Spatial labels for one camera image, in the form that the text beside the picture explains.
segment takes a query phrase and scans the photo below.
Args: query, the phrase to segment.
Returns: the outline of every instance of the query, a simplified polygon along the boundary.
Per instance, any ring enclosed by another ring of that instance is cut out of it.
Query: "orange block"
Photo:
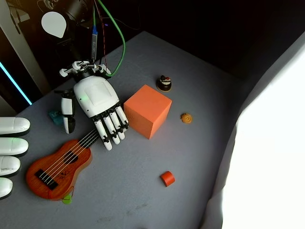
[[[129,125],[150,139],[165,121],[172,101],[144,85],[124,103]]]

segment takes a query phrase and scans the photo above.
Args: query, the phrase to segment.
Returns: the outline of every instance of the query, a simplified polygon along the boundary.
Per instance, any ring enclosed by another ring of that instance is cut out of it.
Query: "green cable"
[[[119,28],[119,26],[116,24],[115,20],[113,19],[113,17],[111,16],[111,14],[109,13],[109,11],[106,9],[106,7],[104,6],[104,4],[101,2],[101,0],[98,0],[99,4],[101,5],[101,7],[104,9],[104,11],[106,12],[106,14],[108,15],[108,17],[111,19],[111,21],[113,22],[114,26],[116,27],[116,29],[118,30],[121,38],[122,38],[122,41],[123,41],[123,52],[122,52],[122,56],[121,56],[121,59],[118,63],[118,66],[116,66],[115,70],[111,73],[111,74],[108,74],[106,73],[106,76],[109,76],[109,77],[112,77],[113,75],[115,75],[120,67],[120,65],[122,64],[123,62],[123,59],[124,59],[124,56],[125,56],[125,51],[126,51],[126,44],[125,44],[125,39],[123,37],[123,34]]]
[[[95,7],[93,6],[93,25],[96,25],[95,23]]]

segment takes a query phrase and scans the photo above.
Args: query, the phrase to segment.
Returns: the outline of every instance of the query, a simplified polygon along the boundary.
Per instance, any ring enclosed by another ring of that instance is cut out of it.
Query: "ukulele bridge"
[[[35,173],[35,176],[51,190],[55,189],[58,186],[57,182],[53,180],[53,178],[50,177],[47,173],[45,173],[42,169],[39,169]]]

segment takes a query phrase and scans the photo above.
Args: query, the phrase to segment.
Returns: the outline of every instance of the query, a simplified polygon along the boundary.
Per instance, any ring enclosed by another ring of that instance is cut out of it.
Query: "cube top face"
[[[144,85],[125,102],[124,106],[128,106],[154,123],[171,103],[171,99],[157,92],[155,89]]]

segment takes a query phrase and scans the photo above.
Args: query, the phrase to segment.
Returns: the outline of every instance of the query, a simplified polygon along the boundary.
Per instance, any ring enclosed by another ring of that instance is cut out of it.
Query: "white curtain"
[[[305,33],[241,111],[202,229],[305,229]]]

